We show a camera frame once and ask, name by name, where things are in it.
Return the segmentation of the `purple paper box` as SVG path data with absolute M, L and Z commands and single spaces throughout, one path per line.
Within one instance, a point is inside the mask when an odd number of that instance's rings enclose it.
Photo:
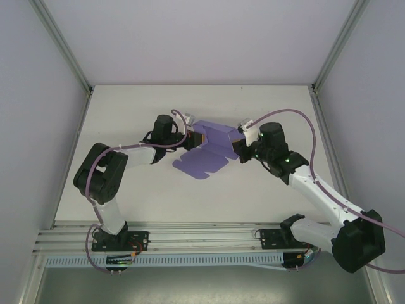
M 238 159 L 232 143 L 244 136 L 235 127 L 199 120 L 193 128 L 194 132 L 203 135 L 203 142 L 174 160 L 174 168 L 202 180 L 225 167 L 230 160 Z

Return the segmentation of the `aluminium table side rail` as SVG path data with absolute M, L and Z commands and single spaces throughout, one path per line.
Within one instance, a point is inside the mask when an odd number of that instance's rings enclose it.
M 311 97 L 311 102 L 315 111 L 317 123 L 320 129 L 321 138 L 323 141 L 324 150 L 328 160 L 328 166 L 331 171 L 333 185 L 336 190 L 343 195 L 343 197 L 349 199 L 349 193 L 347 191 L 346 183 L 342 175 L 341 167 L 339 165 L 335 148 L 333 146 L 332 138 L 330 136 L 329 129 L 327 127 L 327 122 L 323 114 L 320 100 L 314 90 L 309 88 L 309 95 Z
M 63 191 L 64 191 L 64 188 L 65 188 L 65 185 L 66 185 L 66 181 L 68 180 L 68 174 L 69 174 L 69 171 L 70 171 L 70 167 L 72 165 L 75 150 L 77 148 L 78 139 L 80 137 L 80 133 L 81 133 L 81 130 L 82 130 L 85 118 L 86 118 L 86 114 L 87 114 L 87 111 L 88 111 L 88 108 L 89 108 L 89 105 L 90 105 L 90 102 L 91 102 L 91 99 L 92 99 L 92 95 L 94 93 L 94 89 L 95 89 L 95 87 L 91 87 L 90 93 L 87 95 L 84 107 L 83 107 L 82 112 L 80 114 L 80 119 L 78 121 L 77 128 L 76 128 L 76 130 L 75 130 L 75 132 L 73 134 L 74 135 L 73 143 L 72 143 L 72 146 L 70 148 L 70 152 L 68 154 L 68 161 L 66 163 L 66 166 L 65 166 L 65 169 L 64 169 L 64 172 L 63 172 L 64 173 L 63 180 L 61 181 L 61 185 L 60 185 L 60 187 L 58 189 L 58 192 L 57 192 L 55 206 L 53 207 L 53 210 L 52 210 L 51 216 L 50 216 L 50 223 L 47 224 L 47 228 L 49 228 L 49 229 L 53 229 L 53 227 L 54 227 L 54 222 L 55 222 L 55 218 L 56 218 L 56 215 L 57 215 L 57 212 L 58 212 L 59 204 L 60 204 L 60 201 L 61 201 L 61 198 L 62 198 L 62 195 L 63 195 Z

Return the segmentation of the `grey metal panel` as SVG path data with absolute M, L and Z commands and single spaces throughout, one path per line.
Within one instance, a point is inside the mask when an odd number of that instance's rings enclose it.
M 35 304 L 377 304 L 364 275 L 319 263 L 302 272 L 167 267 L 110 276 L 47 269 Z

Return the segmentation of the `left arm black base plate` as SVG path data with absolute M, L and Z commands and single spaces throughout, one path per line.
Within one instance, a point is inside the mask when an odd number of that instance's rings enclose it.
M 94 252 L 124 252 L 147 251 L 149 233 L 147 231 L 123 231 L 117 235 L 108 234 L 105 231 L 94 233 L 94 243 L 91 250 Z

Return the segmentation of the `black controller box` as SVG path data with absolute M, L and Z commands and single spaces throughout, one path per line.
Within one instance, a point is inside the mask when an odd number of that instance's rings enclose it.
M 123 272 L 133 262 L 131 255 L 108 255 L 105 266 L 109 272 Z
M 309 263 L 309 258 L 302 252 L 283 253 L 282 267 L 288 271 L 295 271 L 305 267 Z

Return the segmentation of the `aluminium mounting rail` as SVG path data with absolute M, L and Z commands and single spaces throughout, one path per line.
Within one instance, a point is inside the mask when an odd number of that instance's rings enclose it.
M 91 221 L 56 221 L 39 231 L 34 252 L 83 253 Z M 147 231 L 147 253 L 252 253 L 261 250 L 260 229 L 278 229 L 268 223 L 129 222 L 130 231 Z

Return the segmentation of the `aluminium frame post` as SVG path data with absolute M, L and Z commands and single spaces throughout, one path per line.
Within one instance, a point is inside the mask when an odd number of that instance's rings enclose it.
M 49 8 L 47 7 L 44 0 L 28 0 L 34 9 L 39 20 L 43 24 L 50 38 L 53 40 L 58 51 L 62 55 L 63 59 L 69 66 L 72 74 L 78 80 L 82 89 L 85 91 L 86 95 L 90 96 L 92 94 L 92 85 L 85 76 L 79 62 L 77 61 L 73 51 L 68 45 L 62 31 L 60 30 L 56 20 L 53 18 Z
M 321 91 L 329 73 L 332 71 L 333 66 L 345 48 L 352 32 L 356 28 L 370 1 L 371 0 L 355 0 L 342 28 L 339 30 L 339 33 L 332 44 L 332 48 L 328 53 L 326 60 L 322 64 L 322 67 L 311 86 L 315 94 L 318 94 Z

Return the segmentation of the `aluminium frame leg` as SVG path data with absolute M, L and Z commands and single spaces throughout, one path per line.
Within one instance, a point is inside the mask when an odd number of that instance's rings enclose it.
M 18 304 L 35 304 L 45 270 L 44 255 L 32 255 L 23 277 Z
M 384 286 L 382 276 L 379 271 L 365 267 L 364 271 L 370 283 L 372 295 L 376 304 L 391 304 L 390 296 Z

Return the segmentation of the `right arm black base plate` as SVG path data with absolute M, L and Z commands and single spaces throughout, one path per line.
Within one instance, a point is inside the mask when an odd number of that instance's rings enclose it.
M 290 232 L 281 229 L 260 229 L 259 239 L 263 250 L 306 250 L 314 247 L 296 240 Z

